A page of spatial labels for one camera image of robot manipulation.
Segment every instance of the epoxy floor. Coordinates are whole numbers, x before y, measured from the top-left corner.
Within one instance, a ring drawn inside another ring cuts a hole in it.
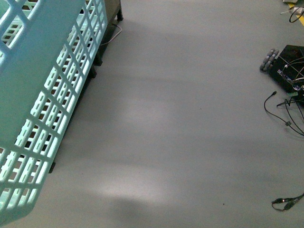
[[[281,0],[122,0],[108,47],[30,215],[7,228],[299,228],[304,139],[259,66],[303,46]]]

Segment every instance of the white cable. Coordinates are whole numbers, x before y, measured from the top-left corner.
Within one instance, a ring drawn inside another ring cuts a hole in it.
[[[113,25],[116,26],[116,27],[118,27],[118,28],[120,29],[120,31],[117,32],[117,33],[115,34],[115,36],[113,36],[108,42],[106,42],[106,43],[104,43],[104,44],[101,44],[100,46],[111,43],[111,42],[112,42],[119,34],[121,34],[121,32],[123,31],[123,29],[122,29],[119,25],[115,25],[115,24],[113,24]]]
[[[297,59],[295,59],[295,60],[293,60],[293,61],[291,61],[291,62],[289,62],[289,63],[287,63],[287,64],[288,64],[288,65],[291,65],[293,62],[298,61],[298,60],[303,59],[303,58],[304,58],[304,57],[297,58]]]
[[[296,81],[298,82],[298,81],[303,80],[303,79],[304,79],[304,77],[297,78]]]
[[[282,13],[280,13],[280,14],[288,13],[288,12],[291,12],[291,11],[293,11],[293,9],[291,9],[291,10],[289,10],[289,11],[282,12]]]
[[[286,65],[284,66],[284,68],[288,68],[289,66],[292,66],[292,65],[295,65],[295,64],[298,64],[298,63],[304,63],[304,62],[295,62],[295,61],[297,61],[297,60],[299,60],[299,59],[296,59],[296,60],[294,60],[294,61],[291,61],[291,63],[286,64]],[[296,71],[298,71],[298,74],[297,74],[296,77],[294,78],[293,83],[292,83],[292,84],[290,83],[291,85],[293,85],[295,82],[298,82],[298,81],[300,81],[300,79],[302,79],[302,77],[301,77],[301,78],[298,78],[298,76],[299,76],[299,74],[301,74],[302,70],[304,70],[304,67],[303,67],[300,71],[296,70]]]

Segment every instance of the light blue plastic basket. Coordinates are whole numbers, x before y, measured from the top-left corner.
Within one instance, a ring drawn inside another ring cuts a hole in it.
[[[0,226],[35,206],[107,20],[104,0],[0,0]]]

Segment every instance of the cable plug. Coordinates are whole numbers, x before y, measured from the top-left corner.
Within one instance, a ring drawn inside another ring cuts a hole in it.
[[[284,199],[283,198],[278,198],[274,201],[271,202],[272,204],[275,204],[275,203],[284,203]]]
[[[295,201],[292,200],[292,201],[288,202],[288,203],[285,205],[284,210],[289,210],[289,209],[292,208],[294,205],[295,205]]]

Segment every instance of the black wire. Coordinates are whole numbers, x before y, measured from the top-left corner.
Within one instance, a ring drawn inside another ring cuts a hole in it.
[[[287,113],[288,113],[288,115],[289,115],[289,118],[291,119],[291,121],[294,123],[294,125],[299,129],[299,131],[300,132],[302,132],[302,134],[304,135],[304,132],[301,130],[301,128],[295,123],[295,121],[294,121],[294,119],[291,117],[291,115],[290,115],[290,112],[289,112],[289,110],[288,110],[288,108],[287,108],[287,103],[286,103],[286,99],[285,99],[285,108],[286,108],[286,111],[287,111]]]
[[[289,101],[288,102],[288,105],[290,106],[290,104],[293,104],[293,103],[296,103],[296,102],[302,102],[302,103],[304,103],[304,98],[302,98],[302,99],[300,99],[300,100],[296,100],[295,98],[294,98],[294,101]],[[277,105],[277,107],[278,106],[281,106],[281,105],[285,105],[285,101],[284,102],[282,102],[282,103],[279,103],[278,105]]]
[[[303,12],[301,13],[301,15],[299,17],[297,17],[294,21],[291,21],[291,18],[293,17],[293,15],[297,12],[296,10],[293,11],[293,13],[291,14],[290,18],[289,18],[289,22],[290,23],[295,23],[297,20],[299,20],[303,15],[304,15],[304,9],[302,9]]]
[[[271,206],[272,206],[273,209],[275,209],[275,210],[277,210],[277,211],[280,211],[280,212],[283,212],[283,211],[284,211],[284,209],[275,208],[273,203],[271,204]]]
[[[271,113],[270,111],[267,110],[267,108],[266,108],[266,102],[267,102],[272,96],[274,96],[274,95],[276,95],[276,91],[274,91],[274,92],[273,92],[273,93],[264,101],[264,109],[265,109],[265,111],[266,111],[268,114],[273,115],[274,117],[276,117],[276,118],[282,120],[282,121],[285,123],[285,125],[288,126],[288,127],[290,127],[294,132],[298,133],[298,134],[301,135],[301,136],[304,136],[304,133],[298,132],[295,128],[293,128],[293,127],[291,126],[291,123],[290,123],[290,122],[285,121],[285,120],[282,119],[280,116],[277,116],[277,115],[275,115],[275,114],[273,114],[273,113]]]
[[[303,115],[303,113],[302,113],[302,110],[301,110],[301,108],[300,108],[300,106],[299,106],[297,100],[295,100],[295,103],[296,103],[296,106],[298,106],[298,109],[300,110],[301,116],[302,116],[302,118],[303,118],[303,120],[304,120],[304,115]]]

